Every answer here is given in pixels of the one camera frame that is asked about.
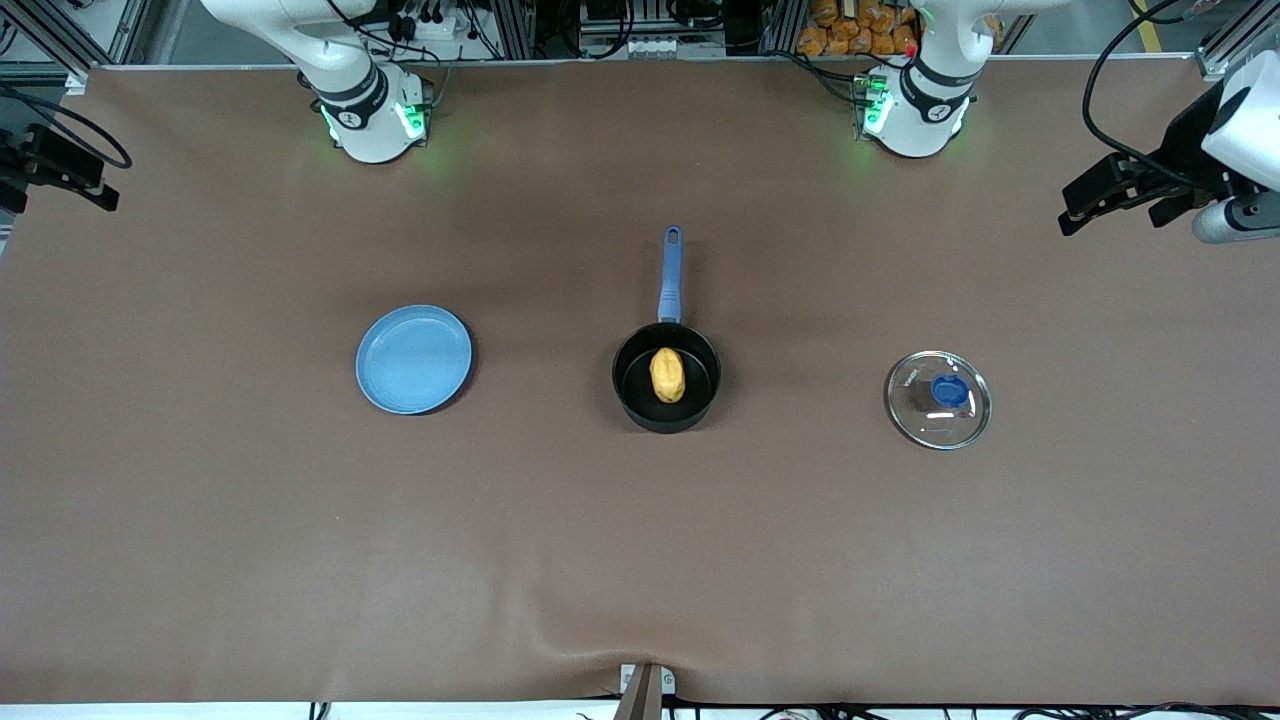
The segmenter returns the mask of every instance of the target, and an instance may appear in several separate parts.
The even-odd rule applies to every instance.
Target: brown tablecloth
[[[333,150],[292,72],[97,72],[120,210],[37,190],[0,272],[0,700],[591,696],[1280,702],[1280,246],[1057,233],[1088,64],[993,63],[908,161],[781,64],[460,69],[430,146]],[[1108,67],[1139,147],[1203,90]],[[726,384],[632,427],[608,370],[668,223]],[[374,409],[381,314],[477,363]],[[942,454],[882,383],[995,395]]]

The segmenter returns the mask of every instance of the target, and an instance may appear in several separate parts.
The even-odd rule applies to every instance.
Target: blue handle
[[[681,315],[680,302],[680,268],[685,256],[685,233],[680,225],[671,225],[662,241],[662,295],[658,296],[658,322],[678,323]]]

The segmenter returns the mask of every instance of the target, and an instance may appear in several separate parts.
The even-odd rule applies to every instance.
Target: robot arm
[[[911,0],[924,17],[919,51],[905,65],[872,70],[873,86],[884,90],[872,99],[863,132],[908,158],[938,152],[960,132],[969,88],[991,58],[995,37],[984,18],[998,10],[1048,10],[1069,1]]]
[[[334,142],[362,163],[385,163],[425,142],[430,85],[375,63],[335,12],[360,17],[376,0],[201,0],[224,24],[265,40],[297,64],[320,99]]]
[[[1280,51],[1261,51],[1213,85],[1148,156],[1194,184],[1112,152],[1062,188],[1062,234],[1155,201],[1157,228],[1199,209],[1193,229],[1203,242],[1280,237]]]

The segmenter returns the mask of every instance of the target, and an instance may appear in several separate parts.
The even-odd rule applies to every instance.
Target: black cable
[[[1140,26],[1142,23],[1149,20],[1156,13],[1158,13],[1158,12],[1169,8],[1174,3],[1179,3],[1179,1],[1180,0],[1160,0],[1160,3],[1156,3],[1148,10],[1146,10],[1143,13],[1139,13],[1137,18],[1134,18],[1133,20],[1130,20],[1129,24],[1124,26],[1124,28],[1120,31],[1120,33],[1116,35],[1111,40],[1111,42],[1107,44],[1107,46],[1105,49],[1102,49],[1102,54],[1098,55],[1098,60],[1096,63],[1093,63],[1093,69],[1089,70],[1089,79],[1088,79],[1088,82],[1084,83],[1084,97],[1080,101],[1080,115],[1084,118],[1084,127],[1088,128],[1089,133],[1092,133],[1093,137],[1098,138],[1100,141],[1102,141],[1103,143],[1106,143],[1111,149],[1117,150],[1120,152],[1124,152],[1125,155],[1133,158],[1134,160],[1138,160],[1143,165],[1147,165],[1152,170],[1156,170],[1157,173],[1167,177],[1169,179],[1174,181],[1178,184],[1187,186],[1187,187],[1190,187],[1190,188],[1199,188],[1199,183],[1192,181],[1192,178],[1187,177],[1185,174],[1179,173],[1178,170],[1170,169],[1170,168],[1162,165],[1161,163],[1157,163],[1149,155],[1147,155],[1144,152],[1139,152],[1139,151],[1134,150],[1133,147],[1129,147],[1128,145],[1125,145],[1125,143],[1120,142],[1119,140],[1111,137],[1110,135],[1102,132],[1102,129],[1098,127],[1098,124],[1093,122],[1093,110],[1092,110],[1092,108],[1093,108],[1093,87],[1098,82],[1098,73],[1102,72],[1102,65],[1107,61],[1107,58],[1110,58],[1111,54],[1115,53],[1116,47],[1119,47],[1120,44],[1124,42],[1124,38],[1129,37],[1129,35],[1132,35],[1133,31],[1138,29],[1138,26]]]
[[[458,60],[461,60],[461,59],[462,59],[462,46],[458,45]],[[431,109],[433,110],[436,109],[436,108],[439,108],[440,102],[444,102],[444,91],[449,88],[449,76],[453,74],[453,65],[456,65],[458,63],[458,60],[453,60],[452,63],[449,63],[448,68],[445,68],[445,70],[444,70],[444,79],[440,81],[440,91],[436,92],[435,97],[431,100]]]
[[[1129,0],[1129,8],[1133,9],[1134,13],[1137,13],[1139,15],[1142,14],[1142,8],[1138,6],[1138,1],[1137,0]],[[1181,15],[1178,15],[1176,18],[1151,18],[1148,22],[1151,24],[1153,24],[1153,26],[1172,26],[1172,24],[1178,24],[1178,23],[1180,23],[1180,22],[1183,22],[1185,19],[1187,18],[1184,18]]]
[[[502,60],[503,56],[502,53],[498,51],[498,46],[489,40],[489,35],[485,33],[484,27],[480,26],[480,14],[476,13],[475,5],[472,5],[470,0],[458,0],[458,6],[462,8],[462,14],[467,18],[467,22],[471,23],[471,29],[480,36],[480,42],[484,45],[485,50],[493,55],[494,60]]]
[[[792,63],[800,65],[800,68],[803,70],[805,70],[805,72],[808,72],[810,74],[820,76],[820,77],[829,78],[829,79],[842,79],[845,82],[852,82],[854,77],[855,77],[852,74],[847,74],[846,76],[846,74],[841,74],[841,73],[836,73],[836,72],[832,72],[832,70],[827,70],[827,69],[819,68],[809,58],[805,58],[804,55],[796,55],[795,53],[787,53],[786,50],[765,50],[760,55],[786,58],[787,60],[791,60]]]
[[[1216,715],[1219,717],[1225,717],[1226,720],[1248,720],[1248,717],[1235,712],[1234,710],[1228,710],[1225,707],[1208,707],[1204,705],[1196,705],[1194,702],[1165,702],[1134,710],[1133,712],[1126,712],[1124,715],[1112,715],[1112,717],[1115,717],[1115,720],[1134,720],[1135,717],[1142,717],[1143,715],[1148,715],[1151,712],[1198,712],[1201,715]]]
[[[716,17],[709,19],[689,18],[676,12],[676,0],[667,0],[667,14],[671,19],[687,27],[689,29],[714,29],[724,24],[724,8],[716,10]]]
[[[613,40],[613,44],[608,50],[599,55],[593,55],[590,53],[584,53],[581,47],[572,40],[570,40],[568,32],[573,27],[575,19],[568,19],[566,22],[566,15],[572,8],[575,0],[562,0],[559,5],[559,12],[557,13],[557,23],[559,26],[561,41],[568,47],[570,53],[575,58],[581,58],[586,60],[603,60],[616,55],[620,50],[627,46],[627,41],[631,40],[631,32],[636,26],[636,13],[635,6],[631,5],[631,0],[618,0],[621,5],[618,9],[618,36]]]
[[[346,15],[346,14],[344,14],[344,13],[342,12],[342,9],[340,9],[340,8],[338,8],[338,5],[335,5],[335,4],[334,4],[334,1],[333,1],[333,0],[325,0],[325,3],[328,3],[328,4],[329,4],[329,8],[332,8],[332,9],[333,9],[333,12],[338,14],[338,18],[340,18],[340,19],[342,19],[342,22],[343,22],[343,23],[344,23],[344,24],[346,24],[347,27],[349,27],[351,29],[356,31],[356,33],[358,33],[358,35],[362,35],[362,36],[365,36],[365,37],[367,37],[367,38],[370,38],[370,40],[372,40],[372,41],[375,41],[375,42],[380,42],[380,44],[383,44],[383,45],[385,45],[387,47],[390,47],[390,49],[393,49],[393,50],[406,50],[406,51],[410,51],[410,53],[420,53],[420,54],[422,54],[422,55],[430,55],[430,56],[431,56],[431,59],[433,59],[433,60],[435,60],[435,64],[436,64],[436,65],[439,65],[439,64],[440,64],[440,56],[439,56],[439,55],[436,55],[435,53],[431,53],[431,51],[430,51],[430,50],[428,50],[426,47],[413,47],[412,45],[401,45],[399,42],[394,42],[394,41],[392,41],[392,40],[383,40],[381,37],[378,37],[376,35],[374,35],[374,33],[369,32],[367,29],[365,29],[365,28],[360,27],[360,24],[358,24],[358,23],[357,23],[356,20],[353,20],[353,19],[348,18],[348,17],[347,17],[347,15]]]
[[[5,53],[13,50],[13,44],[18,41],[19,33],[20,31],[18,29],[17,26],[10,23],[9,20],[4,22],[4,29],[0,31],[0,42],[4,42],[4,47],[0,49],[0,55],[4,55]]]
[[[881,58],[879,55],[872,55],[870,53],[850,53],[850,55],[855,58],[870,58],[872,60],[876,60],[877,63],[884,65],[886,68],[893,68],[895,70],[905,70],[908,67],[908,65],[895,65],[893,63],[890,63],[884,58]]]
[[[128,170],[129,168],[133,167],[133,158],[129,156],[128,150],[125,150],[124,146],[120,145],[120,142],[115,140],[115,137],[111,133],[106,132],[105,129],[102,129],[101,126],[86,118],[84,115],[81,115],[74,110],[68,110],[67,108],[63,108],[58,102],[51,102],[49,100],[45,100],[44,97],[27,95],[26,92],[22,92],[17,87],[4,81],[0,81],[0,97],[9,97],[12,100],[22,102],[28,109],[31,109],[32,113],[36,113],[37,115],[44,118],[45,122],[47,122],[51,127],[61,131],[61,133],[65,135],[68,140],[70,140],[76,145],[79,145],[86,152],[106,163],[108,165],[111,165],[113,168],[119,168],[122,170]],[[55,117],[58,114],[67,115],[68,118],[93,131],[93,135],[105,140],[106,143],[111,146],[111,150],[114,150],[115,154],[120,156],[120,159],[116,160],[115,158],[110,158],[105,152],[95,147],[87,140],[77,135],[76,131],[63,124]]]

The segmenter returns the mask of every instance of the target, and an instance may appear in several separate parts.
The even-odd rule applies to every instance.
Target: plate
[[[453,313],[434,305],[392,310],[356,351],[356,383],[370,402],[397,415],[448,402],[471,372],[471,336]]]

